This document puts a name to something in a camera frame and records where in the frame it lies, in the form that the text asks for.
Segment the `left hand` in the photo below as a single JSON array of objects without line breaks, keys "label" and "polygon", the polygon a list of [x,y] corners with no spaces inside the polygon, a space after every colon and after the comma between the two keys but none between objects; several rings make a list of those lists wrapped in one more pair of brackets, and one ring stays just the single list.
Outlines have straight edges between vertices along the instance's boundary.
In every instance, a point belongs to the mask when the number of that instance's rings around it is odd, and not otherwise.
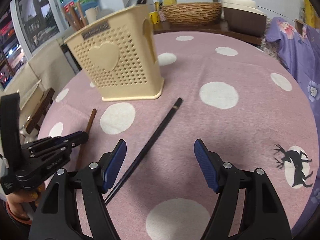
[{"label": "left hand", "polygon": [[34,191],[20,190],[7,195],[6,209],[8,214],[18,222],[30,225],[31,219],[22,204],[34,202],[35,206],[38,207],[41,195],[45,190],[46,186],[42,183]]}]

